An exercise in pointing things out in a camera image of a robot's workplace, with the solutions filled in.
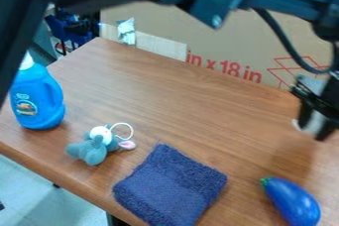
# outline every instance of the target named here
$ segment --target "blue towel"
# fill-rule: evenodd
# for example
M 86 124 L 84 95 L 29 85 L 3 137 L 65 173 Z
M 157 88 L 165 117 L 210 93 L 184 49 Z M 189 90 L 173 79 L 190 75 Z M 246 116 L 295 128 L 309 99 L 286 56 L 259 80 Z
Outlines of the blue towel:
M 157 145 L 113 187 L 118 203 L 150 225 L 193 225 L 226 184 L 223 173 Z

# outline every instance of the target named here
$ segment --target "bottle label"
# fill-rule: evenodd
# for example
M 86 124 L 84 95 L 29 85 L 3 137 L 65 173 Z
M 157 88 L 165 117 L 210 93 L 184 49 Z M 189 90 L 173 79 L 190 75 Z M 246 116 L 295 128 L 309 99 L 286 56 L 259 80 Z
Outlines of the bottle label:
M 38 113 L 38 107 L 32 101 L 28 94 L 17 93 L 16 97 L 16 111 L 17 114 L 23 116 L 35 116 Z

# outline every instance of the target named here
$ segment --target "white floor tile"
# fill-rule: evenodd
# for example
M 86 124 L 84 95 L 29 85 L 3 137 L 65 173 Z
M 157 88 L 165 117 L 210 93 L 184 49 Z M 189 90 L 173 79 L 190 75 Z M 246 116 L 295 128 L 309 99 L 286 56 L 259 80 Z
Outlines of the white floor tile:
M 106 226 L 100 208 L 0 157 L 0 226 Z

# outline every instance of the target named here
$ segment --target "gray plush toy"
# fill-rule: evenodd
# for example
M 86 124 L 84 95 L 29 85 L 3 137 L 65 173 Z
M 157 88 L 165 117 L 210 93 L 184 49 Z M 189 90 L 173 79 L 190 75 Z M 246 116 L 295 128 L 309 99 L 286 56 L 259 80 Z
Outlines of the gray plush toy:
M 131 126 L 129 127 L 131 128 L 131 136 L 128 139 L 131 139 L 133 129 Z M 109 125 L 93 128 L 89 133 L 85 134 L 83 142 L 68 144 L 65 147 L 65 153 L 73 158 L 83 160 L 89 166 L 96 166 L 106 159 L 109 152 L 130 151 L 136 148 L 134 142 L 126 141 L 126 139 L 114 135 L 112 128 L 114 126 Z

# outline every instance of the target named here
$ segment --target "purple eggplant toy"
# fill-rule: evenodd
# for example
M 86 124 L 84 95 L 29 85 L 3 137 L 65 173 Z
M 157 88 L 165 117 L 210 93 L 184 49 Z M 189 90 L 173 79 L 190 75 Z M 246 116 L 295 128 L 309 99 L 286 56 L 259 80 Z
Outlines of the purple eggplant toy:
M 261 179 L 265 194 L 290 226 L 315 226 L 320 219 L 318 202 L 295 183 L 277 177 Z

